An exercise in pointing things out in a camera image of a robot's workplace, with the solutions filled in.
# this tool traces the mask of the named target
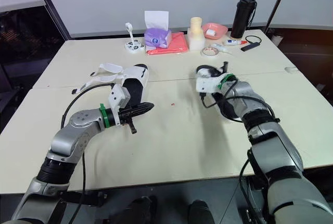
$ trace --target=dark floor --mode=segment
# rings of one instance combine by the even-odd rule
[[[158,199],[156,223],[187,223],[187,210],[194,200],[206,201],[215,223],[242,223],[238,208],[246,207],[237,178],[211,179],[192,182],[171,183],[158,186],[142,186],[106,191],[108,200],[102,207],[83,206],[75,223],[94,223],[96,219],[114,218],[134,199],[155,195]],[[258,197],[256,205],[261,207]],[[21,195],[2,195],[0,198],[0,222],[9,220]],[[62,223],[68,223],[76,204],[68,204]]]

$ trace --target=pink cloth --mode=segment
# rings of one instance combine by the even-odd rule
[[[156,47],[155,50],[148,50],[146,51],[149,55],[155,55],[155,54],[173,54],[173,53],[179,53],[179,52],[186,52],[188,51],[187,43],[185,40],[184,33],[178,32],[178,33],[172,33],[170,45],[168,48],[159,48]]]

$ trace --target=tissue box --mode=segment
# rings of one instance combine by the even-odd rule
[[[171,42],[171,30],[149,28],[145,31],[146,46],[167,48]]]

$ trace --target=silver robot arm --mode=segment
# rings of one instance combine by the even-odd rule
[[[154,107],[147,102],[127,105],[131,96],[126,88],[117,84],[111,95],[115,102],[110,103],[110,109],[101,104],[99,109],[79,111],[58,131],[38,175],[32,179],[12,220],[6,223],[60,223],[67,205],[62,195],[67,191],[75,166],[89,141],[115,125],[128,124],[132,133],[136,133],[132,117]]]
[[[225,101],[239,117],[252,144],[248,159],[256,176],[268,185],[268,210],[276,223],[332,223],[333,212],[318,189],[303,176],[301,156],[269,106],[247,82],[239,82],[224,68],[201,66],[197,69],[196,90],[226,95]]]

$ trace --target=black usb drive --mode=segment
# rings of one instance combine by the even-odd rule
[[[250,45],[247,45],[247,46],[244,46],[241,48],[242,51],[248,51],[252,48],[255,48],[257,46],[260,46],[260,43],[259,42],[254,42],[254,43],[251,43]]]

